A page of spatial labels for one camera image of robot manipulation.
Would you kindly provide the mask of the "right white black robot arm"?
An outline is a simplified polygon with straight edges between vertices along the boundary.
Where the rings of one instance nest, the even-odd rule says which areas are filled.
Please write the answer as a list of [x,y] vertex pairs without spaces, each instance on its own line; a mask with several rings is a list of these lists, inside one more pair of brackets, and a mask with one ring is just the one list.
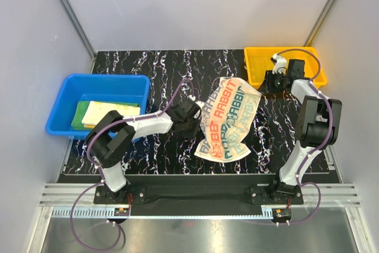
[[290,91],[301,103],[295,126],[295,147],[284,166],[266,188],[266,196],[282,204],[301,196],[304,174],[327,146],[336,142],[341,120],[342,102],[324,95],[311,78],[305,77],[305,61],[274,54],[274,68],[266,71],[269,91]]

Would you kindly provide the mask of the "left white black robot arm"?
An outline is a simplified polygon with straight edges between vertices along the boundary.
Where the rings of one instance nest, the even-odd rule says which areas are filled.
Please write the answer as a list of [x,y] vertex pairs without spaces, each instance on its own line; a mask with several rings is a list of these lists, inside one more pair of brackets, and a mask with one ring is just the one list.
[[127,179],[121,160],[132,141],[153,134],[174,132],[187,139],[196,136],[200,127],[201,101],[186,99],[152,114],[125,119],[118,111],[108,112],[85,138],[88,159],[101,175],[101,186],[115,203],[128,195]]

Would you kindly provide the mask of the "blue red patterned towel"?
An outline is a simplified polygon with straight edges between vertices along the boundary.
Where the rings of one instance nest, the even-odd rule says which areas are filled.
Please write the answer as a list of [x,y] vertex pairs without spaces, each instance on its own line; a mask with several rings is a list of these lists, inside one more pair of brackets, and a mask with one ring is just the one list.
[[261,93],[245,80],[220,78],[219,86],[202,107],[200,128],[204,139],[195,156],[228,163],[250,154],[242,140],[250,132],[260,100]]

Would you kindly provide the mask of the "green microfiber towel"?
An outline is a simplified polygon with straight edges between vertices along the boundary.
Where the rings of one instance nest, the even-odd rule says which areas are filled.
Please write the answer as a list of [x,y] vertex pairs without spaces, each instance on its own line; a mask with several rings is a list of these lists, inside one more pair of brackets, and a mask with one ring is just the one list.
[[86,130],[88,127],[85,127],[82,123],[82,119],[89,107],[90,102],[89,101],[80,101],[77,103],[75,115],[73,117],[73,120],[71,122],[71,126],[75,130]]

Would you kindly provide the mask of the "lime green patterned towel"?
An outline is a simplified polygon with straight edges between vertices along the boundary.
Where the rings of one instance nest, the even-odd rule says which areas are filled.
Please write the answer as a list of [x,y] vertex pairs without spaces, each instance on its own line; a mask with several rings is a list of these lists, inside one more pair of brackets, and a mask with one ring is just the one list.
[[136,116],[141,110],[137,103],[89,101],[86,105],[84,114],[79,120],[84,129],[93,129],[110,111],[117,111],[121,116]]

